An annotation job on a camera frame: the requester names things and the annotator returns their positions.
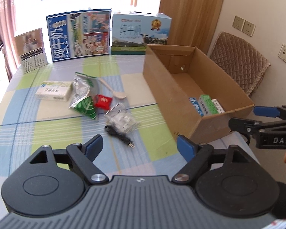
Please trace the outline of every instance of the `chair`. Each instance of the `chair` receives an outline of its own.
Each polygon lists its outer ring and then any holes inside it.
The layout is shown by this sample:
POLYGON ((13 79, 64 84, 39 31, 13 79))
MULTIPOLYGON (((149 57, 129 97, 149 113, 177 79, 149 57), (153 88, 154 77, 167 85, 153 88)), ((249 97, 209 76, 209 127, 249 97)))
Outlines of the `chair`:
POLYGON ((251 44, 226 32, 219 33, 210 59, 229 74, 248 96, 257 89, 270 66, 251 44))

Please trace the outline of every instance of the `white wall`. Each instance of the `white wall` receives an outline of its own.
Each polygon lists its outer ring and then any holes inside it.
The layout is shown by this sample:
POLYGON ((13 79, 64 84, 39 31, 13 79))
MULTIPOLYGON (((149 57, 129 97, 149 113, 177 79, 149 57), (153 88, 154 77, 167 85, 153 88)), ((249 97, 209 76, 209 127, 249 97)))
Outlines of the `white wall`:
POLYGON ((272 64, 252 95, 255 104, 286 104, 286 64, 278 57, 282 44, 286 44, 286 0, 224 0, 209 54, 220 31, 245 39, 272 64), (232 27, 235 15, 256 25, 253 37, 232 27))

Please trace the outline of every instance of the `red pouch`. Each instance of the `red pouch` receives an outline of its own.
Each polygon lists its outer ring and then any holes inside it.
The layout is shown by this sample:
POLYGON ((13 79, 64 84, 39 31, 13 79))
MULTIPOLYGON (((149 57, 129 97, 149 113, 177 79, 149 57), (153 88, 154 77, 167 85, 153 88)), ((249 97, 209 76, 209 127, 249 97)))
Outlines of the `red pouch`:
POLYGON ((111 97, 107 97, 104 95, 96 95, 97 103, 94 104, 94 106, 102 108, 104 110, 110 109, 110 104, 112 102, 111 97))

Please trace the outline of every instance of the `brown cardboard box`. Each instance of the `brown cardboard box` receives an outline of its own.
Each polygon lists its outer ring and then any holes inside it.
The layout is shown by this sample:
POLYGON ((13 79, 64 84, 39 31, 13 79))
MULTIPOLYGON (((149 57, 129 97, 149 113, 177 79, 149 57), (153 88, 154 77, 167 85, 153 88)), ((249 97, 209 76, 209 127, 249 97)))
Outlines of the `brown cardboard box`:
POLYGON ((229 134, 232 117, 245 118, 253 101, 238 84, 196 47, 148 45, 143 75, 166 123, 176 138, 183 134, 195 143, 229 134), (200 95, 217 99, 223 114, 201 117, 189 101, 200 95))

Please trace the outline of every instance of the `table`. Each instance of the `table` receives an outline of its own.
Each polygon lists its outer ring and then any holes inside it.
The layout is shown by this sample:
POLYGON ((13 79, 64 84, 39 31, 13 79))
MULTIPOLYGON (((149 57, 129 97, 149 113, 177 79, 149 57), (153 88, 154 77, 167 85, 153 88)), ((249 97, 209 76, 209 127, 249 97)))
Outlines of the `table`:
MULTIPOLYGON (((21 68, 18 69, 0 105, 0 189, 4 180, 41 145, 61 149, 74 142, 84 143, 96 134, 103 136, 104 148, 94 164, 109 178, 116 174, 168 175, 172 178, 186 161, 178 153, 144 80, 143 62, 144 56, 100 56, 51 63, 25 75, 21 68), (134 149, 104 132, 103 112, 95 122, 69 109, 68 102, 35 98, 42 81, 71 81, 75 71, 102 77, 114 90, 127 93, 127 99, 122 103, 140 122, 139 128, 129 134, 136 145, 134 149)), ((100 92, 111 96, 103 85, 100 85, 100 92)), ((118 102, 120 100, 114 98, 112 106, 118 102)), ((239 133, 211 144, 220 149, 238 144, 256 160, 239 133)), ((6 214, 0 193, 0 219, 6 214)))

